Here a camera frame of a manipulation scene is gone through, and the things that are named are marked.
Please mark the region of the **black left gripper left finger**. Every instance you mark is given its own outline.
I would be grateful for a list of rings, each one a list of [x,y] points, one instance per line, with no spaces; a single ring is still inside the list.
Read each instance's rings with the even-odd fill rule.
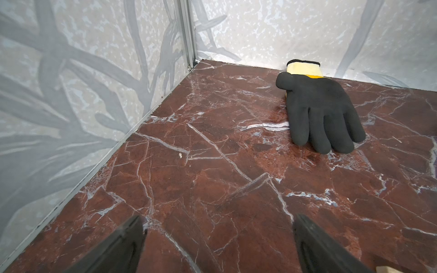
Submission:
[[[146,236],[140,216],[133,216],[65,272],[135,273]]]

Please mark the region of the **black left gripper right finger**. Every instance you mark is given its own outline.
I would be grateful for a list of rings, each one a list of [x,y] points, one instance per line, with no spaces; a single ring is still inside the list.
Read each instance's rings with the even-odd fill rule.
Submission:
[[[372,272],[306,215],[294,217],[293,230],[300,267],[304,273]]]

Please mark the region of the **short natural wooden block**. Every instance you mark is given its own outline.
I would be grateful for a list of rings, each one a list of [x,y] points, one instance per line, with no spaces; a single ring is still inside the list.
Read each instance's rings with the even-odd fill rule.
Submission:
[[[377,266],[376,273],[404,273],[404,272],[401,270],[397,270],[395,268],[392,268],[390,266]]]

